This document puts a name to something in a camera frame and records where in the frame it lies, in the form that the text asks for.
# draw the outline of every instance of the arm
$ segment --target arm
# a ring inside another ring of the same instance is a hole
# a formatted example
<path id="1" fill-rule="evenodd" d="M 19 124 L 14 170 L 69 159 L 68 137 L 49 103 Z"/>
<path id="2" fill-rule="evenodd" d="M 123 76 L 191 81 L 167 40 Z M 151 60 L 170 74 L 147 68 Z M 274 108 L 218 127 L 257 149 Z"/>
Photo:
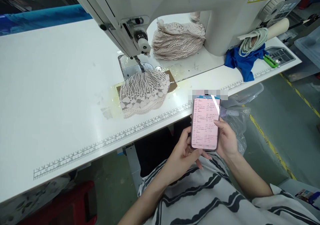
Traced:
<path id="1" fill-rule="evenodd" d="M 237 138 L 229 124 L 222 119 L 214 123 L 220 128 L 217 153 L 226 162 L 242 191 L 250 198 L 272 196 L 271 188 L 238 152 Z"/>
<path id="2" fill-rule="evenodd" d="M 202 149 L 193 151 L 190 148 L 190 137 L 188 137 L 190 132 L 191 127 L 183 130 L 179 142 L 174 147 L 161 171 L 126 212 L 119 224 L 142 224 L 145 222 L 156 210 L 159 200 L 168 185 L 182 177 L 195 162 L 199 168 L 203 169 L 198 159 L 200 155 L 207 159 L 212 159 Z"/>
<path id="3" fill-rule="evenodd" d="M 145 222 L 156 210 L 166 187 L 167 184 L 157 175 L 133 206 L 126 212 L 119 224 L 136 225 Z"/>

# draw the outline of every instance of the yellow floor marking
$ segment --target yellow floor marking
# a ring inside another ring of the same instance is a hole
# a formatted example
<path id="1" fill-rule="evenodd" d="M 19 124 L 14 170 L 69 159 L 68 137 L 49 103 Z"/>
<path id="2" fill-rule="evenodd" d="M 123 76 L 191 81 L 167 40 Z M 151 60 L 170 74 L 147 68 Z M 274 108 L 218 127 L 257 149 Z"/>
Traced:
<path id="1" fill-rule="evenodd" d="M 289 167 L 287 166 L 287 164 L 283 161 L 283 159 L 281 158 L 281 156 L 279 155 L 279 153 L 276 151 L 276 149 L 274 148 L 274 146 L 272 145 L 272 143 L 269 141 L 269 139 L 267 138 L 267 136 L 264 134 L 264 132 L 262 131 L 262 129 L 260 128 L 260 126 L 258 125 L 258 123 L 256 122 L 256 120 L 253 118 L 253 116 L 250 115 L 250 120 L 253 122 L 253 124 L 256 126 L 256 128 L 258 129 L 258 131 L 260 132 L 260 134 L 263 136 L 264 140 L 266 141 L 266 143 L 268 144 L 268 146 L 270 147 L 271 151 L 276 155 L 277 159 L 280 161 L 281 165 L 283 166 L 283 168 L 287 171 L 287 173 L 289 174 L 289 176 L 294 179 L 297 180 L 296 177 L 292 174 L 291 170 L 289 169 Z"/>
<path id="2" fill-rule="evenodd" d="M 311 108 L 311 110 L 313 110 L 313 112 L 320 118 L 320 113 L 310 104 L 310 102 L 307 101 L 306 98 L 304 98 L 304 96 L 292 85 L 292 83 L 289 82 L 289 80 L 282 73 L 280 73 L 280 76 L 282 76 L 282 78 L 289 84 L 289 86 L 291 86 L 295 90 L 299 97 L 301 97 L 301 99 L 304 100 L 304 102 Z"/>

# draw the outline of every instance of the pink screen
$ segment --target pink screen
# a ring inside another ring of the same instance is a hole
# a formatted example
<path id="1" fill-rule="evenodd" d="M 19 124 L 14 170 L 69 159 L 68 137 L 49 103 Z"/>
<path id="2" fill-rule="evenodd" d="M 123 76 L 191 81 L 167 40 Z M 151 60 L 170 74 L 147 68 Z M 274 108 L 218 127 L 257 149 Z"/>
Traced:
<path id="1" fill-rule="evenodd" d="M 218 142 L 218 127 L 213 120 L 219 120 L 220 99 L 211 96 L 195 98 L 193 103 L 191 145 L 193 148 L 215 150 Z"/>

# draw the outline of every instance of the hand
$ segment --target hand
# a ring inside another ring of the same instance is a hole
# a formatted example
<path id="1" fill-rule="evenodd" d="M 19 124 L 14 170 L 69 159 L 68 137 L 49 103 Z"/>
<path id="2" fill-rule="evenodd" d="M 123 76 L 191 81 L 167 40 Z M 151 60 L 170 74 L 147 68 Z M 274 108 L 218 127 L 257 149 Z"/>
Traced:
<path id="1" fill-rule="evenodd" d="M 203 170 L 203 166 L 198 159 L 201 155 L 207 159 L 212 159 L 202 149 L 193 150 L 190 147 L 190 137 L 188 137 L 190 132 L 191 127 L 185 128 L 182 131 L 178 143 L 159 172 L 159 176 L 162 177 L 161 180 L 165 182 L 166 186 L 182 177 L 195 162 Z"/>
<path id="2" fill-rule="evenodd" d="M 235 156 L 239 155 L 238 152 L 238 142 L 236 138 L 236 134 L 222 118 L 220 121 L 214 120 L 214 123 L 217 127 L 219 127 L 219 139 L 218 139 L 218 149 L 217 153 L 224 160 L 232 159 Z"/>

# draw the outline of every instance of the striped shirt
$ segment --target striped shirt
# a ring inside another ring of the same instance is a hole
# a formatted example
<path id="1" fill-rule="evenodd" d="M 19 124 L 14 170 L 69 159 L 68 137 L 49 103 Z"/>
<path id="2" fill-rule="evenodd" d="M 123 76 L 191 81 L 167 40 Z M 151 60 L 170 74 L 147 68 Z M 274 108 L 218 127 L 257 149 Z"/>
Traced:
<path id="1" fill-rule="evenodd" d="M 247 200 L 232 185 L 221 159 L 200 157 L 204 170 L 194 164 L 168 186 L 145 224 L 320 224 L 293 196 L 270 185 L 273 196 Z M 140 185 L 140 197 L 166 161 Z"/>

